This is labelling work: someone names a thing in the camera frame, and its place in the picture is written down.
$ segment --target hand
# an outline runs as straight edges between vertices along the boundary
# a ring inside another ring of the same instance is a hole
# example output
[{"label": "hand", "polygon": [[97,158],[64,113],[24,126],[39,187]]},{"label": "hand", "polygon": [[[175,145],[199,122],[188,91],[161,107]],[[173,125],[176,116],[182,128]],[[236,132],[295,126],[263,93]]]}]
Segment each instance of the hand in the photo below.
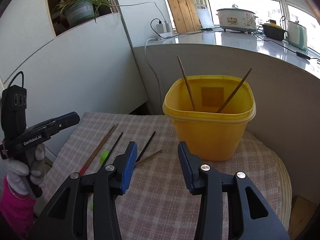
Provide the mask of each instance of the hand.
[{"label": "hand", "polygon": [[[30,180],[32,183],[39,185],[43,181],[44,177],[41,172],[40,163],[44,159],[45,148],[43,144],[39,144],[35,150],[35,160],[31,165],[31,176]],[[7,182],[9,186],[18,194],[27,195],[28,190],[23,184],[23,181],[20,176],[29,175],[29,168],[24,163],[8,159],[7,162]]]}]

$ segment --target green plastic object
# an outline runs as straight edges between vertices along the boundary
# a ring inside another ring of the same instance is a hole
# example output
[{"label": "green plastic object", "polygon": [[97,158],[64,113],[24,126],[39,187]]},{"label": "green plastic object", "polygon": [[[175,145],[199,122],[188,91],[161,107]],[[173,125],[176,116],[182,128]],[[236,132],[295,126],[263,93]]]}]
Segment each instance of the green plastic object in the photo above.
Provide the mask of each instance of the green plastic object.
[{"label": "green plastic object", "polygon": [[101,156],[100,156],[100,162],[103,164],[104,160],[108,157],[109,155],[109,150],[104,151]]}]

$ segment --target black pot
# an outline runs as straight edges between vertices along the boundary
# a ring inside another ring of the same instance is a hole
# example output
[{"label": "black pot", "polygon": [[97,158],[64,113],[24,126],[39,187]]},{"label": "black pot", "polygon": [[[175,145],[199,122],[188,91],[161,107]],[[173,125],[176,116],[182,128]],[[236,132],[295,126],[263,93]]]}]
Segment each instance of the black pot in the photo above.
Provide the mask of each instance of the black pot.
[{"label": "black pot", "polygon": [[264,35],[266,35],[268,38],[271,38],[277,41],[284,40],[284,33],[286,32],[286,30],[273,27],[270,25],[265,25],[265,24],[262,24],[262,28],[263,28]]}]

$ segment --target blue gripper pad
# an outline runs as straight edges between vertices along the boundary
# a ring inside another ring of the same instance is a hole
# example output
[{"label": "blue gripper pad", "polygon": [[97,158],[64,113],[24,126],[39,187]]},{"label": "blue gripper pad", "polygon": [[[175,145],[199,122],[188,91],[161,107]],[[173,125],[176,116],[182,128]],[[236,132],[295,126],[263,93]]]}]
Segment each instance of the blue gripper pad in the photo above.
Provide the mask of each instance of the blue gripper pad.
[{"label": "blue gripper pad", "polygon": [[201,159],[190,153],[186,142],[179,143],[178,157],[187,189],[191,194],[198,195],[197,189],[200,187],[198,168],[202,164]]},{"label": "blue gripper pad", "polygon": [[130,142],[124,153],[124,158],[127,157],[126,159],[127,161],[122,172],[122,183],[120,187],[121,195],[123,195],[129,188],[133,169],[134,169],[134,164],[137,159],[137,152],[138,152],[137,144],[135,142]]}]

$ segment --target plaid tablecloth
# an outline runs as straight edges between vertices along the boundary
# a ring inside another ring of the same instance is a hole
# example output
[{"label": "plaid tablecloth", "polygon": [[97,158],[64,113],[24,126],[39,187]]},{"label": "plaid tablecloth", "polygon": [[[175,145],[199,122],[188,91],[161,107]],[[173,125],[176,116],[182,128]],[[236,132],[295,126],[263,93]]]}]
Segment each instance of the plaid tablecloth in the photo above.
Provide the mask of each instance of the plaid tablecloth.
[{"label": "plaid tablecloth", "polygon": [[[200,196],[186,189],[178,160],[178,138],[168,117],[123,114],[85,113],[80,124],[61,149],[52,169],[46,175],[45,201],[53,196],[63,181],[79,171],[113,124],[119,126],[102,147],[85,174],[100,167],[100,154],[110,150],[121,132],[123,136],[107,164],[123,154],[129,141],[138,144],[138,154],[156,131],[143,157],[157,150],[163,152],[137,166],[130,187],[116,199],[122,239],[193,239],[199,213]],[[272,206],[281,221],[288,220],[291,206],[291,184],[281,160],[251,133],[245,132],[234,156],[226,162],[206,162],[218,171],[245,172]],[[283,175],[289,189],[283,197]],[[228,238],[228,212],[224,195],[223,239]],[[92,210],[88,208],[88,239],[93,239]]]}]

